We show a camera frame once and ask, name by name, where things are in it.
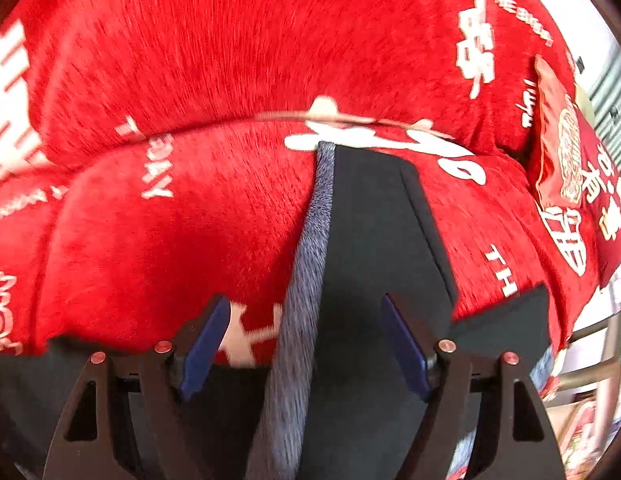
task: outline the black mount bracket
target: black mount bracket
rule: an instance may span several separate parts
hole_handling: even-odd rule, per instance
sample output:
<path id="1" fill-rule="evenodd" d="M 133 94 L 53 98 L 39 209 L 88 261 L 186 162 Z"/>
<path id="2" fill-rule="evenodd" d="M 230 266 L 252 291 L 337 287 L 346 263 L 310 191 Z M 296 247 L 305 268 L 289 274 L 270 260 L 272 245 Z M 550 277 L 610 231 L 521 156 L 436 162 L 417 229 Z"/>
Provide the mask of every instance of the black mount bracket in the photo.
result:
<path id="1" fill-rule="evenodd" d="M 166 480 L 209 480 L 193 459 L 177 413 L 204 385 L 230 321 L 230 303 L 214 296 L 172 341 L 145 354 L 92 354 L 62 412 L 44 480 L 139 480 L 143 470 L 128 394 L 140 392 Z"/>
<path id="2" fill-rule="evenodd" d="M 557 440 L 527 368 L 514 352 L 497 359 L 438 341 L 399 298 L 382 316 L 411 391 L 427 411 L 396 480 L 445 480 L 467 397 L 481 392 L 475 444 L 465 480 L 565 480 Z"/>

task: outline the chinese characters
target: chinese characters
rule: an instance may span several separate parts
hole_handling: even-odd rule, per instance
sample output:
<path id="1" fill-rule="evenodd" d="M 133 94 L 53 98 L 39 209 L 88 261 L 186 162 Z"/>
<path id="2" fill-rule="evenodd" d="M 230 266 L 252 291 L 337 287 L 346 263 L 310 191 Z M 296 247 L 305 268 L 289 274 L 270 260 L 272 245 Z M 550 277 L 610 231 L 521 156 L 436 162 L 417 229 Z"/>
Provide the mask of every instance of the chinese characters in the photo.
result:
<path id="1" fill-rule="evenodd" d="M 578 276 L 583 276 L 587 270 L 587 248 L 579 232 L 582 221 L 579 211 L 559 206 L 544 211 L 537 206 L 537 211 L 566 262 Z"/>
<path id="2" fill-rule="evenodd" d="M 559 146 L 557 156 L 561 166 L 560 194 L 569 202 L 579 204 L 582 187 L 582 154 L 577 115 L 571 98 L 565 95 L 566 107 L 559 114 Z"/>
<path id="3" fill-rule="evenodd" d="M 459 13 L 460 30 L 465 40 L 457 44 L 457 63 L 466 79 L 473 79 L 470 98 L 479 95 L 479 83 L 490 83 L 495 79 L 495 57 L 493 49 L 493 30 L 486 22 L 486 0 L 475 0 L 475 7 Z"/>
<path id="4" fill-rule="evenodd" d="M 601 143 L 597 145 L 597 165 L 596 168 L 590 160 L 587 161 L 587 170 L 581 172 L 584 177 L 582 192 L 586 194 L 585 199 L 589 204 L 592 204 L 600 194 L 609 195 L 608 202 L 604 202 L 601 208 L 598 224 L 604 240 L 615 240 L 617 232 L 621 229 L 621 177 L 617 178 L 617 184 L 614 185 L 613 161 Z M 619 205 L 615 200 L 616 192 Z"/>

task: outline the blue plastic piece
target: blue plastic piece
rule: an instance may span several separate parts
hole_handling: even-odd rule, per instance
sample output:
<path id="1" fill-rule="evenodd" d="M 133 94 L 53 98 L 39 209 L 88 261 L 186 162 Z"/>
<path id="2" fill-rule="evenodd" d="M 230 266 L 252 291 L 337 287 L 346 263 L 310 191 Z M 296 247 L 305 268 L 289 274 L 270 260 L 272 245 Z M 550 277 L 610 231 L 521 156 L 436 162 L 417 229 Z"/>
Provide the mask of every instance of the blue plastic piece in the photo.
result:
<path id="1" fill-rule="evenodd" d="M 409 390 L 428 402 L 433 392 L 428 382 L 428 360 L 388 294 L 382 299 L 382 324 Z"/>
<path id="2" fill-rule="evenodd" d="M 222 296 L 213 306 L 208 321 L 184 360 L 184 378 L 179 387 L 184 400 L 189 400 L 202 389 L 229 322 L 230 302 Z"/>

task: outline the red packet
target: red packet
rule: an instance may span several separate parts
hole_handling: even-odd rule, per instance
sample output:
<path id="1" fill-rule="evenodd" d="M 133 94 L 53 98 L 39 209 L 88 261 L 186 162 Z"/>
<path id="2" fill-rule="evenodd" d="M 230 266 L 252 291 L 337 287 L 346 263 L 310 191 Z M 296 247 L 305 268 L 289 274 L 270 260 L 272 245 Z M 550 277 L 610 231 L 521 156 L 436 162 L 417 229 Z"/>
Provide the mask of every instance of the red packet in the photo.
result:
<path id="1" fill-rule="evenodd" d="M 535 141 L 528 167 L 533 195 L 543 210 L 578 208 L 581 198 L 581 152 L 575 109 L 553 69 L 535 57 L 537 108 Z"/>

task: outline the red fabric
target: red fabric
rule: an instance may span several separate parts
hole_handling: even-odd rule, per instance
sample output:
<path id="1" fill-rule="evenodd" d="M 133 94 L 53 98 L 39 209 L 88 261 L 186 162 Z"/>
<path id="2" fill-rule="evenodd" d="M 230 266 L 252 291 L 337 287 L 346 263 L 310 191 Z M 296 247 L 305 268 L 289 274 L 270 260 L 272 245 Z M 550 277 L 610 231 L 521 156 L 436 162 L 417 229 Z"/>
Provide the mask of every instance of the red fabric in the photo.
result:
<path id="1" fill-rule="evenodd" d="M 36 332 L 15 335 L 32 342 L 31 352 L 63 334 L 143 350 L 171 338 L 220 290 L 248 306 L 241 317 L 246 332 L 271 326 L 315 172 L 315 154 L 288 150 L 284 138 L 306 131 L 294 121 L 214 126 L 113 150 L 76 174 L 42 253 L 42 288 L 12 303 L 15 319 L 31 319 Z M 378 128 L 377 136 L 406 134 Z M 444 171 L 437 155 L 382 151 L 419 170 L 460 291 L 455 318 L 545 282 L 550 335 L 559 348 L 565 305 L 588 301 L 594 271 L 579 278 L 568 268 L 540 222 L 523 168 L 505 155 L 455 159 L 481 166 L 480 185 Z M 151 171 L 149 164 L 159 166 Z M 143 197 L 157 186 L 165 195 Z M 9 229 L 31 211 L 38 210 L 16 212 L 0 226 Z M 503 263 L 489 257 L 495 250 Z M 1 265 L 15 268 L 9 258 Z M 501 280 L 497 273 L 505 269 L 508 279 Z M 517 288 L 504 289 L 508 283 Z M 252 364 L 268 363 L 273 350 L 273 340 L 255 341 Z"/>
<path id="2" fill-rule="evenodd" d="M 599 284 L 605 287 L 621 264 L 621 177 L 602 141 L 579 110 L 577 121 L 584 171 L 582 202 L 594 220 Z"/>
<path id="3" fill-rule="evenodd" d="M 456 66 L 459 13 L 475 0 L 22 0 L 3 31 L 24 24 L 31 124 L 59 164 L 124 142 L 115 128 L 127 116 L 149 136 L 305 110 L 321 94 L 352 114 L 429 118 L 475 153 L 519 153 L 532 57 L 542 53 L 569 89 L 572 70 L 542 4 L 508 1 L 553 42 L 486 0 L 495 80 L 475 100 Z"/>
<path id="4" fill-rule="evenodd" d="M 0 352 L 32 351 L 50 232 L 68 177 L 43 172 L 0 189 Z"/>
<path id="5" fill-rule="evenodd" d="M 580 276 L 540 220 L 523 168 L 500 148 L 526 156 L 530 127 L 517 105 L 535 54 L 573 88 L 566 46 L 538 0 L 485 0 L 490 28 L 481 30 L 495 78 L 480 77 L 471 98 L 475 82 L 457 54 L 460 12 L 475 6 L 482 0 L 22 0 L 2 28 L 0 65 L 12 79 L 0 97 L 25 88 L 10 86 L 16 78 L 28 94 L 19 95 L 23 109 L 0 108 L 0 139 L 10 133 L 18 144 L 17 116 L 38 132 L 50 161 L 77 173 L 63 208 L 47 213 L 55 224 L 37 253 L 41 287 L 18 278 L 33 293 L 12 297 L 15 338 L 32 352 L 61 334 L 145 349 L 220 290 L 239 305 L 242 330 L 274 329 L 315 168 L 312 154 L 288 150 L 284 138 L 310 130 L 228 121 L 307 110 L 329 95 L 348 114 L 428 118 L 478 154 L 453 157 L 447 172 L 440 156 L 389 151 L 421 175 L 460 289 L 455 317 L 491 308 L 514 293 L 505 292 L 509 283 L 525 290 L 546 282 L 551 338 L 562 346 L 594 289 L 592 240 L 583 224 Z M 11 54 L 7 38 L 25 39 Z M 376 131 L 410 142 L 400 128 Z M 174 139 L 122 146 L 166 132 Z M 4 156 L 0 166 L 21 171 L 14 160 Z M 479 164 L 485 184 L 464 180 L 465 170 L 451 169 L 456 160 Z M 144 198 L 153 186 L 164 195 Z M 9 226 L 46 206 L 2 218 L 0 244 Z M 2 272 L 35 272 L 1 254 Z M 273 338 L 255 337 L 252 361 L 241 363 L 266 363 L 273 349 Z M 219 359 L 239 362 L 228 352 Z"/>
<path id="6" fill-rule="evenodd" d="M 581 203 L 581 151 L 574 105 L 541 56 L 535 57 L 537 108 L 529 181 L 542 209 Z"/>

